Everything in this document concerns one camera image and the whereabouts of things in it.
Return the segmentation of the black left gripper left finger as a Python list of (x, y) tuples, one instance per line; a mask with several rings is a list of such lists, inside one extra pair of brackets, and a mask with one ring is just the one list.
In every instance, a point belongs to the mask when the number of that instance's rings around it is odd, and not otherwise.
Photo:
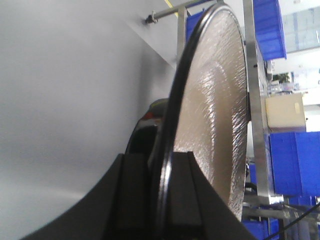
[(101, 180), (26, 240), (150, 240), (149, 175), (143, 154), (119, 154)]

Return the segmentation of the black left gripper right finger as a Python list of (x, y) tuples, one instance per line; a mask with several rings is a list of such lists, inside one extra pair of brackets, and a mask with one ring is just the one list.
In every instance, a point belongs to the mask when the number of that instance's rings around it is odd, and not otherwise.
[(191, 151), (173, 153), (164, 239), (255, 239), (211, 186)]

